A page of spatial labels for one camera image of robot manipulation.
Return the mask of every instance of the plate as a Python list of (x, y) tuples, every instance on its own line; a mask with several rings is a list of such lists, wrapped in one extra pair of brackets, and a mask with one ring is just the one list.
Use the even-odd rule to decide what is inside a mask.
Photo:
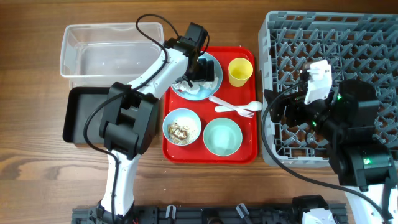
[(242, 145), (241, 128), (231, 119), (217, 118), (203, 132), (206, 148), (217, 156), (230, 156)]
[(221, 83), (223, 82), (223, 69), (221, 68), (220, 63), (215, 59), (211, 54), (209, 53), (204, 53), (202, 56), (199, 57), (199, 59), (204, 58), (209, 61), (214, 61), (214, 75), (215, 77), (218, 77), (218, 83), (217, 86), (214, 90), (208, 90), (205, 89), (203, 86), (200, 86), (200, 90), (197, 94), (193, 95), (190, 93), (187, 93), (186, 91), (179, 91), (175, 89), (173, 86), (171, 86), (171, 89), (178, 95), (181, 96), (182, 98), (186, 100), (204, 100), (208, 98), (209, 96), (215, 94), (217, 90), (220, 88)]

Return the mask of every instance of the clear plastic container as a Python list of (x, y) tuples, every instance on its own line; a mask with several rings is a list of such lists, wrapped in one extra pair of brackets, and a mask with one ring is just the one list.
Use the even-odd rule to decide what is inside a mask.
[[(163, 44), (162, 24), (143, 22), (139, 27)], [(142, 75), (160, 51), (135, 23), (69, 25), (62, 41), (60, 74), (70, 80), (71, 88), (126, 84)]]

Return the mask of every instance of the plastic cutlery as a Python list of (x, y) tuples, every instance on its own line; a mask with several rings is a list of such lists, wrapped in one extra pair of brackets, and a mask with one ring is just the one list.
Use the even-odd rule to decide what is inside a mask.
[(234, 109), (234, 110), (236, 110), (236, 112), (238, 112), (239, 115), (244, 116), (245, 118), (252, 118), (253, 115), (254, 115), (253, 112), (249, 112), (247, 110), (238, 108), (237, 106), (234, 106), (234, 105), (232, 105), (232, 104), (230, 104), (228, 102), (225, 102), (224, 100), (222, 100), (220, 98), (217, 98), (215, 96), (209, 96), (209, 100), (211, 102), (217, 103), (219, 105), (226, 106), (228, 108)]
[[(262, 110), (262, 103), (258, 101), (252, 101), (248, 103), (247, 105), (242, 105), (242, 106), (237, 106), (238, 108), (244, 109), (244, 110), (251, 110), (251, 111), (259, 111)], [(227, 112), (227, 111), (233, 111), (233, 109), (228, 108), (226, 106), (216, 106), (215, 108), (216, 112)]]

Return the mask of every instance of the white bowl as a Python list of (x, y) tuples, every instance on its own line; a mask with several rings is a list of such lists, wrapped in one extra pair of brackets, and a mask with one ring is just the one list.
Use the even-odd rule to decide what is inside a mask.
[[(180, 120), (180, 121), (181, 121), (182, 119), (183, 119), (183, 120), (186, 120), (186, 121), (184, 121), (184, 123), (194, 123), (195, 126), (197, 127), (197, 134), (196, 134), (196, 136), (194, 137), (193, 141), (190, 142), (190, 143), (188, 143), (188, 144), (175, 144), (175, 143), (172, 142), (172, 140), (170, 139), (168, 126), (169, 126), (170, 124), (172, 124), (174, 121), (176, 121), (176, 120)], [(171, 112), (164, 118), (162, 129), (163, 129), (163, 134), (164, 134), (164, 136), (166, 137), (166, 139), (167, 139), (170, 143), (172, 143), (172, 144), (174, 144), (174, 145), (176, 145), (176, 146), (187, 146), (187, 145), (193, 143), (194, 141), (196, 141), (196, 140), (198, 139), (198, 137), (199, 137), (199, 135), (200, 135), (200, 132), (201, 132), (201, 122), (200, 122), (199, 116), (198, 116), (195, 112), (193, 112), (192, 110), (186, 109), (186, 108), (179, 108), (179, 109), (176, 109), (176, 110), (171, 111)]]

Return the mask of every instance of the black tray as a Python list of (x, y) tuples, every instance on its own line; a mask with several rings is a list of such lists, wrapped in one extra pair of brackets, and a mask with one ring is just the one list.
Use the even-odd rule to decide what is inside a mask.
[[(109, 88), (76, 87), (70, 90), (67, 114), (63, 125), (63, 140), (75, 144), (86, 144), (83, 128), (89, 115), (108, 97)], [(101, 109), (88, 126), (88, 139), (93, 144), (103, 144), (100, 137), (100, 122), (103, 114)]]

